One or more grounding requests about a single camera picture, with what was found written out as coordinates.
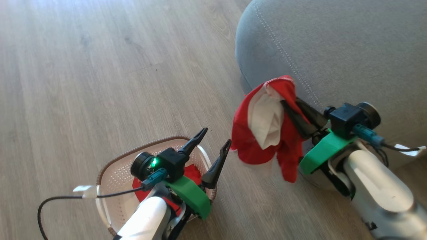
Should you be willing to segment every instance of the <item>plastic basket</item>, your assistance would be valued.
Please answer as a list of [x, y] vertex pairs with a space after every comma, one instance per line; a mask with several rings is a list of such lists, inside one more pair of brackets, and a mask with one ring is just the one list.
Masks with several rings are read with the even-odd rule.
[[[147, 145], [140, 146], [110, 161], [101, 170], [97, 179], [97, 191], [100, 194], [110, 194], [132, 189], [134, 176], [130, 173], [130, 167], [135, 157], [141, 152], [149, 152], [157, 155], [166, 148], [180, 149], [189, 140], [188, 137], [175, 136], [165, 138]], [[211, 167], [211, 161], [201, 146], [197, 146], [190, 155], [186, 166], [194, 164], [203, 175]], [[216, 188], [207, 189], [206, 194], [213, 201]], [[134, 193], [124, 194], [111, 198], [96, 199], [97, 209], [102, 221], [110, 233], [115, 236], [123, 225], [129, 220], [140, 204]]]

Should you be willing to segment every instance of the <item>wooden floor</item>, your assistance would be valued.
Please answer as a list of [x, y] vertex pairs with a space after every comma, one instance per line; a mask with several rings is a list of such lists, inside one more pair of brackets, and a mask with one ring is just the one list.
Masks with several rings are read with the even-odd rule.
[[[95, 184], [139, 145], [209, 127], [211, 156], [244, 97], [234, 60], [249, 0], [2, 0], [0, 239], [41, 239], [51, 196]], [[427, 205], [425, 162], [399, 176]], [[91, 200], [47, 205], [50, 239], [111, 239]], [[182, 240], [369, 239], [339, 194], [260, 177], [230, 154], [206, 221]]]

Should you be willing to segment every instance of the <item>gray fabric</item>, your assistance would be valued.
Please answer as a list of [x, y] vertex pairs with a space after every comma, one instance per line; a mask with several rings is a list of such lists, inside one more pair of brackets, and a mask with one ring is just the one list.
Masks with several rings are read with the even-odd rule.
[[[390, 144], [427, 144], [426, 0], [254, 0], [236, 58], [251, 88], [291, 75], [318, 110], [369, 102]], [[387, 152], [392, 168], [410, 161]]]

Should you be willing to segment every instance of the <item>red garment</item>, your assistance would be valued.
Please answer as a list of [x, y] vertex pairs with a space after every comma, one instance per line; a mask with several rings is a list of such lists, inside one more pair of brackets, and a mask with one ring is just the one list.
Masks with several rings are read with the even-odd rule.
[[258, 91], [264, 91], [267, 88], [270, 89], [270, 93], [272, 92], [271, 89], [274, 89], [280, 95], [279, 99], [274, 99], [275, 101], [280, 101], [280, 99], [286, 100], [288, 105], [307, 121], [295, 103], [296, 93], [292, 78], [290, 76], [281, 76], [279, 78], [272, 79], [251, 91], [237, 109], [234, 115], [233, 128], [231, 132], [231, 150], [237, 150], [239, 159], [247, 164], [266, 163], [274, 157], [275, 153], [277, 153], [277, 160], [284, 180], [293, 183], [296, 181], [298, 159], [302, 156], [303, 139], [298, 134], [291, 119], [283, 113], [284, 117], [280, 128], [280, 142], [277, 145], [269, 146], [264, 150], [255, 139], [253, 130], [256, 127], [266, 126], [252, 126], [252, 130], [248, 126], [248, 118], [254, 117], [254, 115], [248, 116], [248, 108], [250, 104], [252, 106], [254, 104], [252, 98]]
[[[188, 177], [189, 179], [193, 180], [193, 182], [196, 183], [197, 185], [200, 185], [202, 183], [202, 175], [200, 174], [199, 170], [197, 169], [197, 167], [194, 164], [192, 164], [188, 167], [185, 167], [184, 175], [186, 177]], [[141, 186], [141, 180], [134, 178], [134, 181], [132, 183], [132, 187], [135, 189], [135, 188], [138, 188], [140, 186]], [[149, 193], [150, 193], [150, 191], [147, 191], [147, 192], [138, 191], [138, 192], [135, 192], [135, 195], [138, 198], [139, 202], [142, 202], [147, 197], [147, 195]], [[168, 205], [170, 205], [175, 210], [177, 215], [179, 215], [181, 213], [181, 209], [178, 205], [169, 201], [165, 197], [163, 197], [163, 199], [166, 201], [166, 203]]]

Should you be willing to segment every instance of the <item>black cable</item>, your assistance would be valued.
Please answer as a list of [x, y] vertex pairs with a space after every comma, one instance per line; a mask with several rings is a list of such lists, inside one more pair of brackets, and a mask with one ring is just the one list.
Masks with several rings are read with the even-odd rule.
[[123, 192], [111, 193], [111, 194], [105, 194], [105, 195], [98, 195], [97, 198], [115, 197], [115, 196], [119, 196], [119, 195], [123, 195], [123, 194], [127, 194], [127, 193], [138, 192], [138, 191], [143, 190], [143, 189], [144, 189], [144, 187], [138, 187], [138, 188], [126, 190]]
[[53, 200], [57, 200], [57, 199], [82, 199], [83, 196], [56, 196], [56, 197], [50, 197], [46, 200], [44, 200], [40, 206], [38, 207], [38, 211], [37, 211], [37, 221], [38, 221], [38, 228], [40, 229], [41, 235], [43, 236], [43, 239], [47, 240], [47, 236], [44, 232], [43, 226], [41, 224], [41, 209], [43, 208], [43, 206]]
[[383, 154], [383, 161], [385, 162], [385, 166], [389, 167], [389, 158], [387, 157], [387, 153], [382, 149], [378, 149], [378, 152]]
[[[107, 198], [107, 197], [114, 197], [114, 196], [118, 196], [118, 195], [123, 195], [123, 194], [127, 194], [127, 193], [134, 193], [137, 191], [142, 190], [143, 187], [138, 187], [138, 188], [134, 188], [131, 190], [126, 190], [123, 192], [118, 192], [118, 193], [111, 193], [111, 194], [105, 194], [105, 195], [98, 195], [97, 198]], [[37, 211], [37, 222], [38, 222], [38, 228], [40, 229], [41, 235], [43, 236], [44, 240], [47, 240], [47, 236], [46, 233], [44, 232], [43, 229], [43, 225], [41, 223], [41, 209], [43, 208], [43, 206], [53, 200], [58, 200], [58, 199], [83, 199], [83, 196], [56, 196], [56, 197], [50, 197], [46, 200], [44, 200], [40, 206], [38, 207], [38, 211]]]
[[375, 152], [381, 157], [381, 160], [383, 161], [384, 166], [389, 167], [389, 158], [387, 157], [386, 152], [382, 149], [374, 147], [371, 144], [368, 144], [368, 145], [371, 146], [375, 150]]
[[393, 147], [393, 146], [390, 146], [390, 145], [388, 145], [386, 143], [381, 143], [381, 145], [383, 147], [386, 147], [388, 149], [391, 149], [391, 150], [394, 150], [394, 151], [398, 151], [398, 152], [413, 152], [413, 151], [419, 151], [420, 150], [419, 147], [404, 149], [404, 148]]

